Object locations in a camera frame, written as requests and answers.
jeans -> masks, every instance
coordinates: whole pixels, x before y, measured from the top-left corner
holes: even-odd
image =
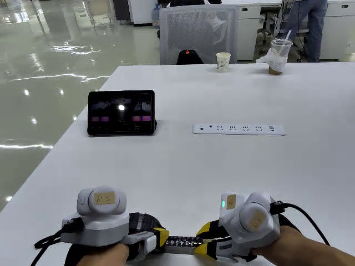
[[[294,1],[288,21],[285,27],[283,27],[285,36],[289,30],[292,31],[290,39],[293,40],[298,32],[299,24],[301,24],[308,15],[308,28],[310,30],[306,47],[308,62],[319,62],[320,60],[322,31],[326,12],[327,0]]]

plastic cup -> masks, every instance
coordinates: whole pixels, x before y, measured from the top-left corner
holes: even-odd
[[[230,53],[217,53],[217,71],[227,72],[229,68]]]
[[[292,46],[292,41],[285,38],[276,38],[271,41],[271,50],[275,53],[277,57],[287,58],[291,46]],[[274,70],[272,67],[269,67],[268,72],[273,75],[282,74],[282,72]]]

tablet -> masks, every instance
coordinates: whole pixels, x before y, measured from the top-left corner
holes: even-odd
[[[90,136],[152,135],[156,128],[154,91],[92,91],[88,100]]]

human hand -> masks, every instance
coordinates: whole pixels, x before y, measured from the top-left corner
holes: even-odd
[[[128,255],[128,247],[117,244],[103,253],[84,256],[77,266],[124,266]]]
[[[281,226],[280,231],[277,241],[266,247],[253,249],[253,254],[261,255],[277,266],[300,265],[297,256],[309,239],[289,226]]]

chair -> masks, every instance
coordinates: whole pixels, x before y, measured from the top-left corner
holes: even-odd
[[[215,64],[216,53],[228,52],[236,63],[238,10],[223,4],[162,8],[160,64],[176,64],[182,50],[195,50],[205,64]]]

